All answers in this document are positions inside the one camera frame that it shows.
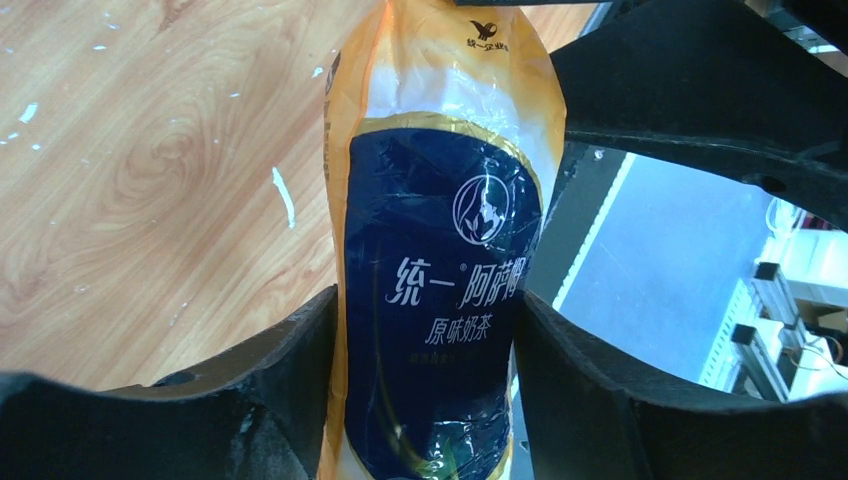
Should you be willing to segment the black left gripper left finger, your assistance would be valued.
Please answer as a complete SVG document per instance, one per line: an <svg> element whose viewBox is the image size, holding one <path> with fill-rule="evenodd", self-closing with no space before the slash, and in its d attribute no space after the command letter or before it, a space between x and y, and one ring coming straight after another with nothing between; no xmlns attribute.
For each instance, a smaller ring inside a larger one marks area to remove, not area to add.
<svg viewBox="0 0 848 480"><path fill-rule="evenodd" d="M150 386L90 391L1 376L5 479L313 479L337 291Z"/></svg>

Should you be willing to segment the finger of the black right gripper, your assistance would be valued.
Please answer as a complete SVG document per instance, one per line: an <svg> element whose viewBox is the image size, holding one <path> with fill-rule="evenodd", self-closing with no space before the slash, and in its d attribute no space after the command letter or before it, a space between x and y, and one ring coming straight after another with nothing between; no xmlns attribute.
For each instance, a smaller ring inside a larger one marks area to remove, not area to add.
<svg viewBox="0 0 848 480"><path fill-rule="evenodd" d="M551 56L566 138L847 225L847 79L738 1L651 1Z"/></svg>

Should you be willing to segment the yellow blue milk tea bottle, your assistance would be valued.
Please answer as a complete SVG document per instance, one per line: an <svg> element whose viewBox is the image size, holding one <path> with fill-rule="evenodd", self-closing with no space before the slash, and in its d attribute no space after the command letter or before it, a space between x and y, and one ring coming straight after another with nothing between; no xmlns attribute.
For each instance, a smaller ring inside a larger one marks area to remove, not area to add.
<svg viewBox="0 0 848 480"><path fill-rule="evenodd" d="M327 71L338 275L321 479L505 479L566 106L518 7L380 1Z"/></svg>

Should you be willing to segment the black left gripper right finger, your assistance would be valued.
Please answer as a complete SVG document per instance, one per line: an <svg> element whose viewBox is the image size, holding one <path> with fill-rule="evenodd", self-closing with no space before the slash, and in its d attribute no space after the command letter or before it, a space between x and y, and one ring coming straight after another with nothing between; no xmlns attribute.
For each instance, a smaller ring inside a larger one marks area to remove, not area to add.
<svg viewBox="0 0 848 480"><path fill-rule="evenodd" d="M526 293L515 331L539 479L843 479L847 397L795 403L681 379Z"/></svg>

